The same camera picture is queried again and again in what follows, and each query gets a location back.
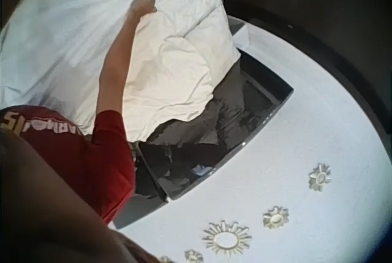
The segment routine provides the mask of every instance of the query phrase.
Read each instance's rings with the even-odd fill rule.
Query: white sheet
[[[105,54],[132,0],[24,0],[1,33],[0,108],[37,104],[90,134]],[[124,96],[129,141],[190,121],[239,58],[221,0],[157,0],[142,19]]]

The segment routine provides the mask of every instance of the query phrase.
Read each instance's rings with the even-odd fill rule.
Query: clothing
[[[43,107],[8,108],[0,123],[24,138],[106,223],[133,194],[134,161],[118,112],[96,116],[91,142],[76,125]]]

